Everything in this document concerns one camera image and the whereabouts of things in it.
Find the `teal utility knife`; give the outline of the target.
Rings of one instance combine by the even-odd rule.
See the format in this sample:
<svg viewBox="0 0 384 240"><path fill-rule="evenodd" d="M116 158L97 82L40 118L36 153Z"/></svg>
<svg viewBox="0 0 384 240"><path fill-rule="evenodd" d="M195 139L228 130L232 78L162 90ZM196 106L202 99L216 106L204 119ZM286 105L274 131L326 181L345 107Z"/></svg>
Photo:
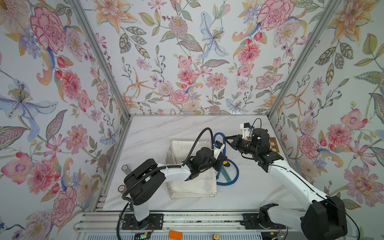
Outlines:
<svg viewBox="0 0 384 240"><path fill-rule="evenodd" d="M226 171L225 167L221 169L221 174L226 179L227 183L230 183L232 181L231 177L229 176L228 172Z"/></svg>

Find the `white canvas tote pouch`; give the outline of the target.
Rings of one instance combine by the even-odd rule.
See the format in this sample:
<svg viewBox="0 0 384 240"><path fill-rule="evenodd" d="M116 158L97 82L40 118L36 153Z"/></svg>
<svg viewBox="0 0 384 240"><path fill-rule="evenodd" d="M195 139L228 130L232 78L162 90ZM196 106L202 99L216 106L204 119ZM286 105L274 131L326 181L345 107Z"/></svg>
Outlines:
<svg viewBox="0 0 384 240"><path fill-rule="evenodd" d="M193 141L170 142L167 152L166 165L180 165L187 157L193 146ZM216 171L209 168L195 175L188 166L166 170L166 180L170 198L213 198L217 195Z"/></svg>

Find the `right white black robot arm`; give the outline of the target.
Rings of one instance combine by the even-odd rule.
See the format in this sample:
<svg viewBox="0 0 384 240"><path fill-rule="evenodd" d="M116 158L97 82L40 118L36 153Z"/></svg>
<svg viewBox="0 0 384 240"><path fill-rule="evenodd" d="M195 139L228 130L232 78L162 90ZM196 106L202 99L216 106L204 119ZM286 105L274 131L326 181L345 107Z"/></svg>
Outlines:
<svg viewBox="0 0 384 240"><path fill-rule="evenodd" d="M256 222L264 229L284 225L297 230L309 240L336 240L348 233L345 204L339 197L329 197L296 173L284 158L270 149L266 129L243 128L241 135L225 137L227 146L240 154L251 155L259 167L278 180L295 196L302 211L271 203L260 207Z"/></svg>

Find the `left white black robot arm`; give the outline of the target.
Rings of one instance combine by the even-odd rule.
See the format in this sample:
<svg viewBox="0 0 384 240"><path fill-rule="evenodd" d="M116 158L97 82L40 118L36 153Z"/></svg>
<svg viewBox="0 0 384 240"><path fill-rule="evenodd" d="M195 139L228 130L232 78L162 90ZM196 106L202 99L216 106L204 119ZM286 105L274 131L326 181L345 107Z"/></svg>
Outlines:
<svg viewBox="0 0 384 240"><path fill-rule="evenodd" d="M150 210L147 201L163 183L193 182L207 170L219 172L223 161L227 159L223 154L224 148L221 144L214 144L212 149L203 147L194 157L188 155L184 162L175 165L162 165L154 159L148 159L126 176L126 190L122 199L129 202L136 222L141 224L149 221Z"/></svg>

